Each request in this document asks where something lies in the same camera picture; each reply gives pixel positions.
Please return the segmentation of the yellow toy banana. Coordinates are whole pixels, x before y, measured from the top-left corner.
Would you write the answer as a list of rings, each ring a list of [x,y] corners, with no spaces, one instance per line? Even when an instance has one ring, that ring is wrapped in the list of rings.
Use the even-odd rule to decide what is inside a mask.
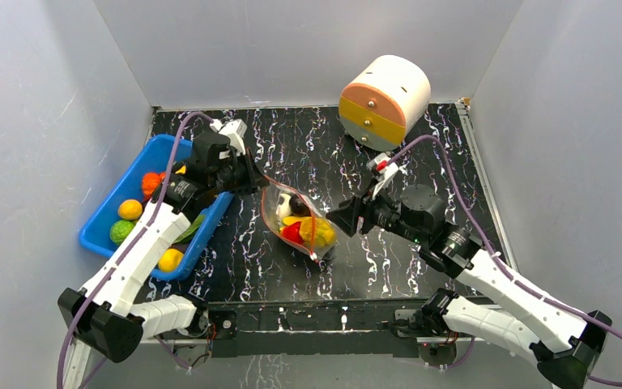
[[[335,243],[335,230],[327,220],[321,217],[288,216],[283,219],[282,227],[296,222],[301,222],[300,235],[305,242],[303,246],[326,247]]]

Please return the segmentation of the white toy garlic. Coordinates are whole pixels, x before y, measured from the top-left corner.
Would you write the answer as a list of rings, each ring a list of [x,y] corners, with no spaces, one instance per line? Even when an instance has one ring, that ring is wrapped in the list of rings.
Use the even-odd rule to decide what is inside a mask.
[[[278,196],[277,207],[275,210],[275,214],[279,219],[284,219],[285,217],[292,215],[292,208],[290,206],[291,195],[288,193],[281,193]]]

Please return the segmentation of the dark eggplant toy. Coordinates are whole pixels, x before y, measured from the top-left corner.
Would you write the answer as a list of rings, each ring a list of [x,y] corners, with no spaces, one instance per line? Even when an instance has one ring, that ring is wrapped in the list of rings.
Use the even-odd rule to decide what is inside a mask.
[[[292,216],[307,217],[311,216],[311,211],[306,202],[298,195],[293,194],[288,200],[288,206]]]

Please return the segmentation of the clear zip bag orange zipper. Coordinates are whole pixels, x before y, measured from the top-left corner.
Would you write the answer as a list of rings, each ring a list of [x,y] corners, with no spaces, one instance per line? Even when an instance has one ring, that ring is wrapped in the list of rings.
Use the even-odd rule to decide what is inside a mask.
[[[338,241],[338,229],[305,193],[269,180],[261,194],[261,218],[282,242],[318,263]]]

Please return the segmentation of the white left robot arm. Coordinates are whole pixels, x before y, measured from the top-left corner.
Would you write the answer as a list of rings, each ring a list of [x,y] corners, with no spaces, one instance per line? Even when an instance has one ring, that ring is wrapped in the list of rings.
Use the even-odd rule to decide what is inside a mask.
[[[142,340],[167,331],[205,334],[208,313],[185,297],[134,300],[161,256],[218,195],[251,195],[267,184],[237,131],[195,137],[186,159],[168,162],[164,182],[116,253],[80,289],[67,288],[58,298],[69,335],[118,363]]]

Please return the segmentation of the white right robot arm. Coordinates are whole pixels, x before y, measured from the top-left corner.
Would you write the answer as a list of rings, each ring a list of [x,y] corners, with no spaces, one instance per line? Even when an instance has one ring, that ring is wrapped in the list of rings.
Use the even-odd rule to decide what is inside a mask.
[[[348,236],[379,227],[419,245],[419,256],[430,268],[478,289],[502,309],[438,289],[419,311],[395,311],[391,326],[399,335],[468,334],[523,357],[559,388],[584,387],[603,351],[605,331],[523,291],[476,236],[446,220],[445,209],[431,187],[415,185],[399,200],[369,189],[326,217]]]

